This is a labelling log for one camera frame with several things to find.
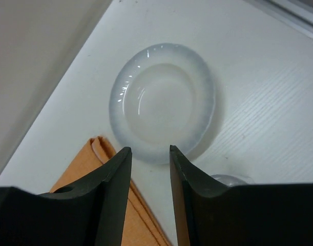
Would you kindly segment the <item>clear drinking glass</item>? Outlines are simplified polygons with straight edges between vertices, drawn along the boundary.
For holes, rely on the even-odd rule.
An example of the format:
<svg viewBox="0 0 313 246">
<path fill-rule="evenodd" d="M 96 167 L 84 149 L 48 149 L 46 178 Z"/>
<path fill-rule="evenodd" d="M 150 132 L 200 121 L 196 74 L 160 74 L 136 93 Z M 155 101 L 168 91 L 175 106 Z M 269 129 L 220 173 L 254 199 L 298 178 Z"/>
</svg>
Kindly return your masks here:
<svg viewBox="0 0 313 246">
<path fill-rule="evenodd" d="M 250 177 L 241 175 L 213 174 L 211 177 L 228 187 L 249 185 L 254 183 Z"/>
</svg>

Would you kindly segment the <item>right aluminium table rail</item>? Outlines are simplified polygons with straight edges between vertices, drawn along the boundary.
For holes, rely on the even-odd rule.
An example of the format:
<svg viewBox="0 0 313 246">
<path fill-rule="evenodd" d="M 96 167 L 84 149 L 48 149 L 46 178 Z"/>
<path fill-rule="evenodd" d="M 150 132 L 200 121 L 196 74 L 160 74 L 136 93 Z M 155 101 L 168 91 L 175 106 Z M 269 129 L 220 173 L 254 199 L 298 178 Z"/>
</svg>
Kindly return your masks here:
<svg viewBox="0 0 313 246">
<path fill-rule="evenodd" d="M 313 39 L 313 1 L 252 0 L 248 3 Z"/>
</svg>

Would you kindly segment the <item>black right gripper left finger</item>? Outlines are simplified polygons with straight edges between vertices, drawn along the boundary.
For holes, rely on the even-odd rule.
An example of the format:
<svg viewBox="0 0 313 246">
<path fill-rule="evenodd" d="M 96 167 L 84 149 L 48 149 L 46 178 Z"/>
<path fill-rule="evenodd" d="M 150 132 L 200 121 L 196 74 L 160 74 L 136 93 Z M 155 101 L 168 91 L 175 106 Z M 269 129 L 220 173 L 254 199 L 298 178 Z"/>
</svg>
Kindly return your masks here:
<svg viewBox="0 0 313 246">
<path fill-rule="evenodd" d="M 120 245 L 132 151 L 53 193 L 0 187 L 0 245 Z"/>
</svg>

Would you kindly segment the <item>white ceramic plate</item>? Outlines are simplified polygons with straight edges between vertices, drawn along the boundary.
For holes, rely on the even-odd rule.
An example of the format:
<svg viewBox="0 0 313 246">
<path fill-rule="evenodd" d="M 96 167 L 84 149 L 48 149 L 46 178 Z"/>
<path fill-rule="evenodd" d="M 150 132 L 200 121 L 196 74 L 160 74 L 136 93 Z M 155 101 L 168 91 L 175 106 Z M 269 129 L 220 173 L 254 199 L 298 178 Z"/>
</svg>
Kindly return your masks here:
<svg viewBox="0 0 313 246">
<path fill-rule="evenodd" d="M 110 125 L 134 158 L 162 165 L 171 145 L 189 154 L 200 144 L 212 122 L 215 95 L 210 69 L 197 52 L 180 44 L 152 45 L 118 73 Z"/>
</svg>

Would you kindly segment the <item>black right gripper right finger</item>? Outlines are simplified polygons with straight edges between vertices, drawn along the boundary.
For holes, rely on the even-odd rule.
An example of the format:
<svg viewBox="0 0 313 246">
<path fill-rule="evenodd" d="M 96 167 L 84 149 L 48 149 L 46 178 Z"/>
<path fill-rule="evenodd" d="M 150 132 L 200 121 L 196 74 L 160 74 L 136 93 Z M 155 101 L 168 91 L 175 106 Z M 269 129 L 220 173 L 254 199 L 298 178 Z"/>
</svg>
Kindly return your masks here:
<svg viewBox="0 0 313 246">
<path fill-rule="evenodd" d="M 313 245 L 313 183 L 227 186 L 170 146 L 179 245 Z"/>
</svg>

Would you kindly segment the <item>orange cloth placemat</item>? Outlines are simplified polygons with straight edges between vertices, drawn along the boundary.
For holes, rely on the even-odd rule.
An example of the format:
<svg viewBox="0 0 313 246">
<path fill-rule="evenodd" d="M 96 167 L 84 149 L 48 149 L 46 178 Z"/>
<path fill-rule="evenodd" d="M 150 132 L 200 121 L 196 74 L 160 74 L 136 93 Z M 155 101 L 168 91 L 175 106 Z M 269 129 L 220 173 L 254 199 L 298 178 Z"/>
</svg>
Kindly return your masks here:
<svg viewBox="0 0 313 246">
<path fill-rule="evenodd" d="M 99 168 L 116 154 L 104 136 L 90 138 L 71 161 L 51 192 Z M 130 182 L 122 245 L 171 245 L 159 222 L 133 181 Z"/>
</svg>

